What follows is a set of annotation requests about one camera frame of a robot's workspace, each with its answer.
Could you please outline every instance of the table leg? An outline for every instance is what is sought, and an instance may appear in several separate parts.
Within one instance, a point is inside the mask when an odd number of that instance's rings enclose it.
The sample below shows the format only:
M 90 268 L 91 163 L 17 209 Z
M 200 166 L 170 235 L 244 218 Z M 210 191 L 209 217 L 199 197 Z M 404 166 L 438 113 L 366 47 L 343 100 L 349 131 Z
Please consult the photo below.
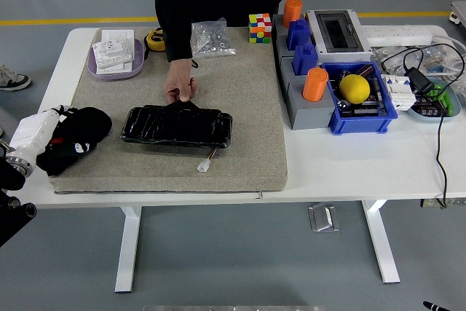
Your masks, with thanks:
M 377 261 L 379 262 L 382 280 L 384 283 L 399 283 L 400 277 L 396 270 L 395 260 L 379 211 L 386 200 L 364 200 L 362 202 L 367 225 L 369 226 L 369 232 L 372 237 L 372 244 L 376 251 Z
M 131 291 L 133 287 L 134 263 L 138 248 L 139 223 L 142 207 L 121 207 L 126 215 L 122 249 L 119 253 L 115 292 Z

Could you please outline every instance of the gray floor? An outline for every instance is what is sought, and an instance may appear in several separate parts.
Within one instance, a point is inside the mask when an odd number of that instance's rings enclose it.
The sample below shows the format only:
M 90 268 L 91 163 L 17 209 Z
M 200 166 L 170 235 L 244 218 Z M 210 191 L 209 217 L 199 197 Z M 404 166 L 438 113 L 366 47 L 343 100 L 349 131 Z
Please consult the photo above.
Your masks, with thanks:
M 303 0 L 305 9 L 357 12 L 449 11 L 451 1 Z M 152 15 L 153 0 L 0 0 L 0 21 Z M 466 30 L 446 17 L 361 22 L 441 25 L 466 41 Z M 0 92 L 7 140 L 21 118 L 36 113 L 69 31 L 103 25 L 0 25 L 0 63 L 33 78 L 25 90 Z M 387 203 L 382 217 L 401 283 L 384 285 L 361 204 L 334 204 L 341 231 L 333 234 L 311 231 L 309 203 L 145 208 L 131 294 L 113 292 L 120 209 L 41 210 L 0 249 L 0 310 L 142 310 L 147 304 L 426 310 L 424 300 L 466 308 L 464 208 Z

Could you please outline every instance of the yellow floor line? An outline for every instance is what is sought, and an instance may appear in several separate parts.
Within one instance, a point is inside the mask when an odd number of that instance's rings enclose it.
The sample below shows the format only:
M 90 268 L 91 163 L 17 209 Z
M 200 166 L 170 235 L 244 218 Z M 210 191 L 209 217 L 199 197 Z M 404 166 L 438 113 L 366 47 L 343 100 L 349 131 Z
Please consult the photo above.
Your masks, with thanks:
M 358 17 L 443 17 L 450 11 L 418 12 L 358 12 Z M 6 25 L 68 25 L 90 23 L 134 23 L 157 22 L 156 16 L 150 17 L 96 17 L 96 18 L 52 18 L 41 20 L 0 20 L 0 26 Z
M 157 22 L 151 17 L 98 17 L 98 18 L 53 18 L 43 20 L 0 20 L 0 25 L 68 25 L 77 23 L 129 23 Z
M 450 11 L 358 12 L 358 17 L 443 17 L 449 15 Z

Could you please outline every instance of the yellow ball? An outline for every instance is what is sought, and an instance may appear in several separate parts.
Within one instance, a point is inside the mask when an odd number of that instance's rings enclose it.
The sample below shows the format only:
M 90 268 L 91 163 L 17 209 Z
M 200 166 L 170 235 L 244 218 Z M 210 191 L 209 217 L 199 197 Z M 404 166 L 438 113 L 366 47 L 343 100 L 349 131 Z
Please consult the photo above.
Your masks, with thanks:
M 340 93 L 349 103 L 362 103 L 371 93 L 371 87 L 366 78 L 359 74 L 348 74 L 340 82 Z

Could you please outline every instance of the hand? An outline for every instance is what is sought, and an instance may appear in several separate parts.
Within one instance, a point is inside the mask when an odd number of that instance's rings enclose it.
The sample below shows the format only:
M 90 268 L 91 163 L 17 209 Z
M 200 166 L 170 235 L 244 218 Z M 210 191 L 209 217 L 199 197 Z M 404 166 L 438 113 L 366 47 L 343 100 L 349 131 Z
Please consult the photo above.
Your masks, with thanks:
M 184 58 L 170 62 L 170 70 L 163 90 L 168 103 L 178 100 L 189 101 L 197 90 L 197 81 L 191 77 L 191 59 Z

